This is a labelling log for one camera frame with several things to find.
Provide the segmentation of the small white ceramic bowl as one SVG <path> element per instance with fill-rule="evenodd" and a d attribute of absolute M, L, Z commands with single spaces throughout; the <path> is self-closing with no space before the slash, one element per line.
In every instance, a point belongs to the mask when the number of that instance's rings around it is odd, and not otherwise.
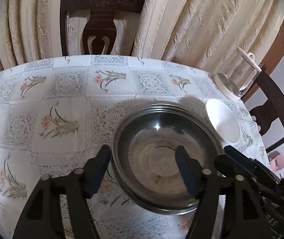
<path fill-rule="evenodd" d="M 240 140 L 240 126 L 231 109 L 218 99 L 205 103 L 206 115 L 211 126 L 224 144 L 235 145 Z"/>

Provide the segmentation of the dark wooden chair right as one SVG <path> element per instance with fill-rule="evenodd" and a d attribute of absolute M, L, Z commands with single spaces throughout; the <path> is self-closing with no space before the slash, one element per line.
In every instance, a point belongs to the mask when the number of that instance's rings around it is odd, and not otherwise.
<path fill-rule="evenodd" d="M 276 119 L 280 120 L 284 128 L 284 94 L 266 73 L 266 69 L 267 66 L 262 65 L 261 71 L 257 72 L 248 86 L 241 90 L 242 97 L 245 97 L 254 85 L 258 85 L 267 97 L 263 105 L 250 110 L 250 114 L 256 117 L 256 123 L 260 126 L 260 135 L 265 135 Z M 284 137 L 266 148 L 266 152 L 270 153 L 282 144 L 284 144 Z"/>

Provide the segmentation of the dark wooden chair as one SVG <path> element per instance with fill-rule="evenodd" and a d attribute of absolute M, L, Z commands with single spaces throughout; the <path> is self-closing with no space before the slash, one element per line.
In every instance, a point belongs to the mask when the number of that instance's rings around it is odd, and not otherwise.
<path fill-rule="evenodd" d="M 256 117 L 256 123 L 260 126 L 260 135 L 265 135 L 276 119 L 280 120 L 284 128 L 284 94 L 266 73 L 266 69 L 267 66 L 262 65 L 261 71 L 257 72 L 248 86 L 241 90 L 242 97 L 245 97 L 254 85 L 258 85 L 267 97 L 263 105 L 250 110 L 250 114 Z M 270 153 L 282 144 L 284 144 L 284 137 L 266 148 L 266 152 Z"/>
<path fill-rule="evenodd" d="M 68 56 L 67 14 L 89 10 L 90 19 L 82 31 L 86 55 L 110 55 L 117 37 L 116 12 L 140 14 L 145 0 L 60 0 L 60 37 L 62 55 Z"/>

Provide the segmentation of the floral lace tablecloth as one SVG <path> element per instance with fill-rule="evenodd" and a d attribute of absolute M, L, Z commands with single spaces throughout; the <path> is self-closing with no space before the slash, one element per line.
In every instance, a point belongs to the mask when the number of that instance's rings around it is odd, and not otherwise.
<path fill-rule="evenodd" d="M 210 98 L 222 100 L 238 120 L 237 149 L 267 165 L 244 103 L 227 99 L 203 70 L 138 57 L 68 56 L 0 72 L 0 234 L 11 238 L 41 175 L 82 167 L 133 107 L 174 101 L 204 117 Z"/>

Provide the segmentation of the glass electric kettle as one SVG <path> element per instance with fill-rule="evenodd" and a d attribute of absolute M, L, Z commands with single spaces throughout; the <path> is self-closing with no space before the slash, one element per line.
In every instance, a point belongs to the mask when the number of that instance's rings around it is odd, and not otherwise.
<path fill-rule="evenodd" d="M 218 72 L 213 76 L 216 87 L 225 97 L 232 101 L 241 99 L 262 72 L 252 52 L 245 52 L 237 46 L 237 53 L 242 58 L 237 73 L 229 77 L 224 73 Z"/>

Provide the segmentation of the beige curtain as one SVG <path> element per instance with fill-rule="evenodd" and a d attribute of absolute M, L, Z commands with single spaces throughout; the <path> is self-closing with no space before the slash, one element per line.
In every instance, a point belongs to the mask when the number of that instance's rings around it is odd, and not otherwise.
<path fill-rule="evenodd" d="M 231 77 L 237 46 L 261 62 L 283 20 L 284 0 L 145 0 L 140 14 L 116 14 L 112 53 Z M 0 71 L 61 55 L 60 0 L 0 0 Z"/>

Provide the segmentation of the dark wooden chair back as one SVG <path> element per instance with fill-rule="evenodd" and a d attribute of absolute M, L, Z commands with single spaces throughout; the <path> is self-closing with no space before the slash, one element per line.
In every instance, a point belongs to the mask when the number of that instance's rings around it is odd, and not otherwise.
<path fill-rule="evenodd" d="M 68 56 L 67 14 L 89 10 L 90 19 L 82 31 L 86 55 L 110 55 L 117 37 L 116 12 L 140 14 L 145 0 L 60 0 L 60 37 L 62 55 Z"/>

